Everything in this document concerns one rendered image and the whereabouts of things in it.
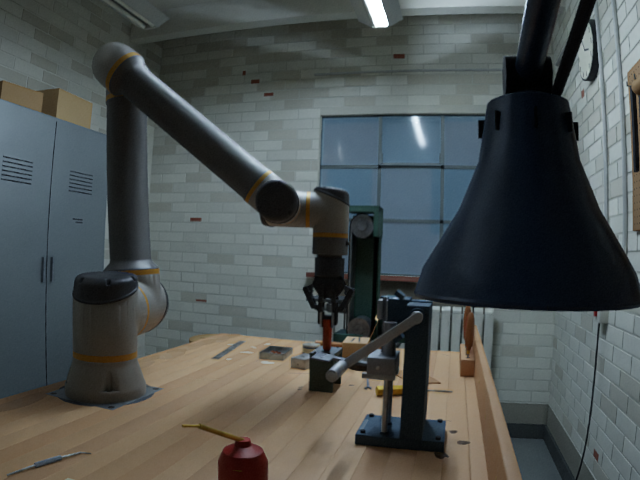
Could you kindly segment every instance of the white radiator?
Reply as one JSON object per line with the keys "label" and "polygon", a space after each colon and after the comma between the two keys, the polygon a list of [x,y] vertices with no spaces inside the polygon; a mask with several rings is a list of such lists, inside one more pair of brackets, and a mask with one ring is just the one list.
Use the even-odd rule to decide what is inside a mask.
{"label": "white radiator", "polygon": [[[460,351],[463,307],[434,305],[431,313],[431,350]],[[473,315],[491,366],[493,352],[493,308],[474,308]]]}

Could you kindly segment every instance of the red object in gripper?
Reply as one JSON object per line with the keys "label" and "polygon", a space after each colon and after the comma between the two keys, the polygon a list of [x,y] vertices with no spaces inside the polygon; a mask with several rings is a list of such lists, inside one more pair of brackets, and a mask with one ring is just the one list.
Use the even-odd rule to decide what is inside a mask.
{"label": "red object in gripper", "polygon": [[269,463],[264,450],[251,443],[249,437],[242,442],[227,445],[218,459],[218,480],[268,480]]}

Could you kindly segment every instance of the workbench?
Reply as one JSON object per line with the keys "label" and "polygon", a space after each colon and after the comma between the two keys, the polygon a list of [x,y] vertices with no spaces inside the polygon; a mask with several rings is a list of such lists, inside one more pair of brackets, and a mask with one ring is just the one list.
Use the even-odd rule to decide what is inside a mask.
{"label": "workbench", "polygon": [[[477,335],[474,377],[460,377],[458,352],[432,352],[427,418],[447,422],[446,457],[355,445],[382,398],[347,371],[336,393],[309,392],[309,372],[263,363],[269,344],[302,342],[220,334],[140,359],[151,398],[116,410],[47,395],[49,385],[0,400],[0,476],[55,455],[91,452],[17,474],[16,480],[211,480],[231,441],[183,423],[248,436],[269,459],[270,480],[521,480],[491,371]],[[222,359],[212,357],[244,341]],[[393,398],[400,416],[401,397]]]}

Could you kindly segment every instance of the gray cabinet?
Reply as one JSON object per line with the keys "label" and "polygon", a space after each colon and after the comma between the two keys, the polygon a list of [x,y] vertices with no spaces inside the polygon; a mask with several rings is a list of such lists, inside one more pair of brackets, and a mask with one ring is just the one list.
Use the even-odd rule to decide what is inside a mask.
{"label": "gray cabinet", "polygon": [[64,380],[76,275],[103,268],[106,137],[0,101],[0,398]]}

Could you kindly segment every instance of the white ceiling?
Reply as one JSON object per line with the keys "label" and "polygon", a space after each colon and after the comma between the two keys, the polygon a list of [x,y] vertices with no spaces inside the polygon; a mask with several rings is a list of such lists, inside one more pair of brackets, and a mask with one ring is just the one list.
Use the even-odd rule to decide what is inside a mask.
{"label": "white ceiling", "polygon": [[[169,21],[151,30],[134,27],[137,43],[294,23],[355,18],[349,0],[150,0]],[[400,0],[413,15],[522,14],[525,0]]]}

